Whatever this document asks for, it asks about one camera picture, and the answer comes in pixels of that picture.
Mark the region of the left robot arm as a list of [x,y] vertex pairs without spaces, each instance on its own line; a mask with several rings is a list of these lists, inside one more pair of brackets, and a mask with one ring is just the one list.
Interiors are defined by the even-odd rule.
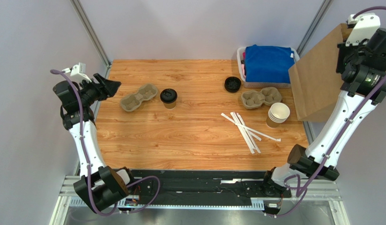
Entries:
[[129,195],[127,185],[133,181],[126,167],[113,169],[104,163],[97,141],[97,127],[91,105],[113,97],[121,82],[107,80],[100,74],[92,82],[71,81],[64,72],[51,70],[65,79],[53,87],[61,101],[60,116],[64,128],[75,142],[80,162],[80,180],[73,184],[77,195],[96,214],[109,216],[103,210],[115,206]]

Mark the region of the black plastic cup lid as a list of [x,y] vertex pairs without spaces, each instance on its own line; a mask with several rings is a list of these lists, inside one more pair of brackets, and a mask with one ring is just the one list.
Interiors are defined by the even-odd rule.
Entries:
[[174,89],[164,89],[160,93],[160,99],[165,104],[171,104],[178,98],[178,94]]

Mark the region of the brown paper bag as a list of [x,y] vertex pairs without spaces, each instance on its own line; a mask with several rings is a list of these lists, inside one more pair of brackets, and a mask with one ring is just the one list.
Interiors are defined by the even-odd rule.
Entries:
[[289,69],[299,121],[325,122],[332,114],[343,84],[336,72],[337,45],[350,33],[346,24],[339,24]]

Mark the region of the cardboard cup carrier tray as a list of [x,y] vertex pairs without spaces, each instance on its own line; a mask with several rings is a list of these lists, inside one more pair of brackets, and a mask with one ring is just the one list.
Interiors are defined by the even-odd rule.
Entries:
[[275,87],[262,88],[260,91],[249,90],[241,94],[241,101],[246,109],[260,108],[262,105],[271,106],[282,101],[282,95]]

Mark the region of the brown paper coffee cup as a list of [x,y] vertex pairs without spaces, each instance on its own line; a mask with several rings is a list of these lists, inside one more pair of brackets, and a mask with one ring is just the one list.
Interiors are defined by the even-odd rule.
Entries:
[[164,107],[165,107],[166,109],[172,110],[172,109],[174,109],[174,108],[176,107],[177,102],[176,102],[176,101],[173,101],[173,102],[164,102],[163,104],[164,104]]

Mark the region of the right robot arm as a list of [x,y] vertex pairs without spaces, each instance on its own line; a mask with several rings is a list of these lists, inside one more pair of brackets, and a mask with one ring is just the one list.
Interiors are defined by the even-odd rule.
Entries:
[[386,29],[351,44],[337,45],[336,72],[343,84],[336,106],[318,137],[307,147],[295,145],[287,163],[267,171],[260,187],[266,196],[282,195],[292,178],[334,181],[342,149],[362,120],[386,97]]

